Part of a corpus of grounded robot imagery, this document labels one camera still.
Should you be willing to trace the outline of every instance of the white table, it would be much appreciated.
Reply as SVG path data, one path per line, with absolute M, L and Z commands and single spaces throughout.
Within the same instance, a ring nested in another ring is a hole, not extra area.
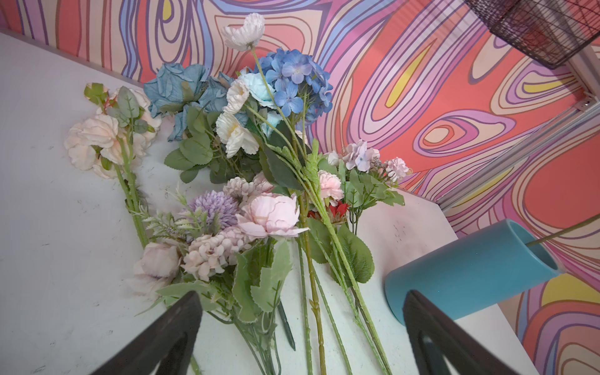
M 158 307 L 134 316 L 151 302 L 134 296 L 124 283 L 142 249 L 123 193 L 115 181 L 71 166 L 62 147 L 67 130 L 95 110 L 82 95 L 88 82 L 103 82 L 111 89 L 126 84 L 0 34 L 2 374 L 88 374 L 164 311 Z M 178 181 L 178 173 L 162 163 L 176 147 L 166 142 L 169 133 L 165 125 L 138 171 L 142 190 L 158 209 L 177 208 L 165 194 Z M 202 172 L 186 187 L 192 196 L 213 186 Z M 385 302 L 383 276 L 456 239 L 437 205 L 410 194 L 405 198 L 403 208 L 379 205 L 367 210 L 359 230 L 376 264 L 362 293 L 394 374 L 416 374 L 417 369 L 406 330 Z M 379 373 L 344 295 L 325 268 L 317 268 L 354 373 Z M 277 330 L 283 373 L 305 374 L 297 267 L 286 281 L 283 302 L 298 348 L 292 352 L 283 331 Z M 345 373 L 327 316 L 323 321 L 329 373 Z M 537 374 L 498 306 L 458 322 L 521 374 Z M 311 341 L 316 368 L 314 327 Z M 194 352 L 207 375 L 259 373 L 237 330 L 210 316 L 203 317 Z

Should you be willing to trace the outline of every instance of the lavender hydrangea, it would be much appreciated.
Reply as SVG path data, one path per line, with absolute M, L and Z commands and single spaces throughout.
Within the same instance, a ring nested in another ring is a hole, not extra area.
M 237 201 L 222 191 L 209 191 L 195 198 L 190 203 L 190 209 L 195 212 L 199 209 L 208 213 L 207 225 L 211 225 L 215 217 L 219 220 L 222 229 L 238 223 L 235 214 L 239 212 Z

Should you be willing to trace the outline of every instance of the metal mesh basket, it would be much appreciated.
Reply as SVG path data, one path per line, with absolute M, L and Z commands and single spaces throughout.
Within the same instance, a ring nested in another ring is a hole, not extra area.
M 600 0 L 464 0 L 491 33 L 550 69 L 600 35 Z

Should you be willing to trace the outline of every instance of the swirling line pattern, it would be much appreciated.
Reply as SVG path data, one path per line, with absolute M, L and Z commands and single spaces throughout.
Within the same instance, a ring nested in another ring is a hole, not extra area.
M 460 0 L 0 0 L 0 27 L 147 82 L 164 62 L 200 63 L 211 74 L 252 64 L 221 36 L 252 11 L 266 18 L 258 54 L 296 48 L 331 72 L 334 107 L 309 129 L 323 151 L 368 140 L 382 158 L 405 159 L 415 172 L 403 187 L 428 199 L 582 97 L 568 70 L 510 48 Z M 509 217 L 542 236 L 600 211 L 591 203 L 600 171 L 582 162 L 600 157 L 598 122 L 465 197 L 448 214 L 458 235 Z M 599 233 L 590 226 L 554 241 L 569 275 L 505 309 L 543 375 L 600 372 L 589 340 L 600 329 Z

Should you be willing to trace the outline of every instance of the teal cylindrical vase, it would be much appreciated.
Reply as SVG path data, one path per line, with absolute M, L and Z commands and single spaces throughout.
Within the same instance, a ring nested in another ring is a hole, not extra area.
M 404 324 L 406 293 L 416 289 L 458 319 L 533 288 L 561 271 L 542 245 L 512 220 L 503 220 L 432 251 L 388 274 L 385 296 Z

